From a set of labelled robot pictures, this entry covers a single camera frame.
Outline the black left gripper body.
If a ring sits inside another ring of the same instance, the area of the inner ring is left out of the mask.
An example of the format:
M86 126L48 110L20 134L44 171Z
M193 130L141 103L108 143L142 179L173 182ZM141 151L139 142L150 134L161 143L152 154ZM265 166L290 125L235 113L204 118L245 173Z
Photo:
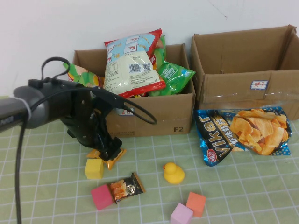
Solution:
M85 147L110 152L113 137L108 132L106 116L113 108L111 104L99 97L92 98L88 91L73 93L72 100L70 114L62 118L68 134Z

